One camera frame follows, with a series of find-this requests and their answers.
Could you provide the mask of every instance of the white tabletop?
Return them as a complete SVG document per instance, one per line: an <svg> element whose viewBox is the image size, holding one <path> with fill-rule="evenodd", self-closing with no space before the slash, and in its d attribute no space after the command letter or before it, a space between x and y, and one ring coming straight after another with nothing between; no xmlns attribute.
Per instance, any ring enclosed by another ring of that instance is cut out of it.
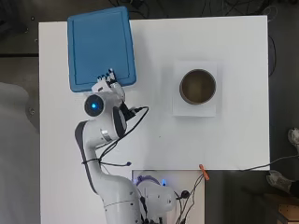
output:
<svg viewBox="0 0 299 224"><path fill-rule="evenodd" d="M131 21L131 29L137 82L125 88L126 102L149 105L150 112L107 156L133 163L112 169L114 174L196 170L199 163L235 170L269 162L266 17ZM218 63L215 118L172 116L172 72L181 59ZM74 137L89 117L86 93L69 88L66 22L40 23L39 65L42 222L94 223L102 203L90 190Z"/></svg>

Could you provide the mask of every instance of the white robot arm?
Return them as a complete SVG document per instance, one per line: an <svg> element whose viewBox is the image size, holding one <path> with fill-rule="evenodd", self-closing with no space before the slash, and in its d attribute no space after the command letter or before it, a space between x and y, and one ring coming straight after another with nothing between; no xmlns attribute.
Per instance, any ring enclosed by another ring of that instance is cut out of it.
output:
<svg viewBox="0 0 299 224"><path fill-rule="evenodd" d="M85 111L94 119L82 121L75 136L90 185L103 200L107 223L141 224L135 185L123 176L103 173L95 154L97 147L119 139L126 131L126 112L121 111L125 106L124 92L115 82L113 72L109 72L109 80L99 80L85 102Z"/></svg>
<svg viewBox="0 0 299 224"><path fill-rule="evenodd" d="M121 85L116 82L113 71L109 70L108 76L99 79L93 86L93 94L85 102L86 113L94 119L82 121L78 125L76 140L90 185L103 200L107 224L141 224L144 219L140 207L149 210L145 217L150 217L151 223L156 223L162 219L160 214L174 207L174 191L146 178L138 184L138 191L144 192L144 195L138 195L137 187L129 179L103 173L102 158L98 159L95 153L99 147L123 138L127 134L126 121L141 110L128 109L124 98ZM145 198L151 205L145 204Z"/></svg>

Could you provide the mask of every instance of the gray floor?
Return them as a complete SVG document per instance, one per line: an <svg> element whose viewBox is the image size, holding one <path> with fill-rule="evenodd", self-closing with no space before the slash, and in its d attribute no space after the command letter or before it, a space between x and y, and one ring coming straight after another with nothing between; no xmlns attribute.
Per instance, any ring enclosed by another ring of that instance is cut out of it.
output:
<svg viewBox="0 0 299 224"><path fill-rule="evenodd" d="M29 27L29 32L2 40L0 53L38 53L36 40L39 21L65 21L70 15L111 6L107 0L19 1L21 17ZM157 2L148 2L150 17L164 18ZM162 0L162 3L171 18L184 18L200 16L204 1ZM252 1L249 11L254 11L259 3ZM246 6L241 5L238 9L244 11ZM275 40L278 60L276 71L269 78L271 160L296 153L286 133L291 127L299 127L299 101L296 97L299 95L299 6L287 3L276 6L278 15L269 22L269 34ZM221 1L212 0L211 8L213 16L221 15ZM240 15L236 10L231 13ZM210 16L208 3L204 16ZM132 13L131 18L140 19L140 16ZM28 113L28 116L38 129L38 58L0 58L0 68L1 82L20 85L28 91L28 108L35 111L33 115ZM288 178L299 179L299 160L282 161L271 168ZM269 188L265 181L266 172L213 171L209 174L211 180L206 183L206 223L265 223L265 219L252 222L254 201L249 192L281 193Z"/></svg>

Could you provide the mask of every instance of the blue plastic tray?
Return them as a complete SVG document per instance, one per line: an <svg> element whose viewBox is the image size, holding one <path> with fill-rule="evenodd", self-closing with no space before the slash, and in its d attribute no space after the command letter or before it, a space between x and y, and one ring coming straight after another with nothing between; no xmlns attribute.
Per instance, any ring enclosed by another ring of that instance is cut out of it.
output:
<svg viewBox="0 0 299 224"><path fill-rule="evenodd" d="M90 91L113 68L122 86L136 81L129 15L113 7L67 20L69 82L72 91Z"/></svg>

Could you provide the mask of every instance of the metal bowl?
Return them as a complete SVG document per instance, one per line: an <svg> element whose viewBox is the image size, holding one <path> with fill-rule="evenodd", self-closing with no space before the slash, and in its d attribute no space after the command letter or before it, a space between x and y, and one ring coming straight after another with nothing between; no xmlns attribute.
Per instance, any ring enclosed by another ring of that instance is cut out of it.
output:
<svg viewBox="0 0 299 224"><path fill-rule="evenodd" d="M215 94L215 78L206 70L194 69L181 80L179 92L188 104L200 105L209 101Z"/></svg>

